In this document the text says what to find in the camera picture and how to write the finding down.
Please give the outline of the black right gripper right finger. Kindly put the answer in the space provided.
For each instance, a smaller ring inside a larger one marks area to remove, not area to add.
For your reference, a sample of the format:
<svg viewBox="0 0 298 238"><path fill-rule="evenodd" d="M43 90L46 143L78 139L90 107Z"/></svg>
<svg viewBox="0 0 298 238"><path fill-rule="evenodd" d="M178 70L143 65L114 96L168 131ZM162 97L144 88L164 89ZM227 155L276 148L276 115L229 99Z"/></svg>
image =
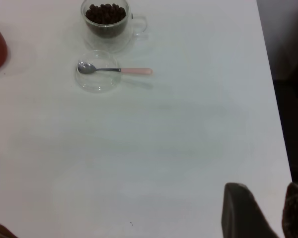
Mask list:
<svg viewBox="0 0 298 238"><path fill-rule="evenodd" d="M282 228L286 238L298 238L298 183L295 182L287 187Z"/></svg>

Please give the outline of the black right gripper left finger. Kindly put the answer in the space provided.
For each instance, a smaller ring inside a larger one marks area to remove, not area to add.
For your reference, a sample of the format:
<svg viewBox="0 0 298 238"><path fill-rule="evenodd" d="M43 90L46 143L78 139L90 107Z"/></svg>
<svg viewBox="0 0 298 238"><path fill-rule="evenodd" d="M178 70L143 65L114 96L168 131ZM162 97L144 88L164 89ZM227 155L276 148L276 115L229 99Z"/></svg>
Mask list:
<svg viewBox="0 0 298 238"><path fill-rule="evenodd" d="M241 183L224 186L222 231L224 238L276 238L252 192Z"/></svg>

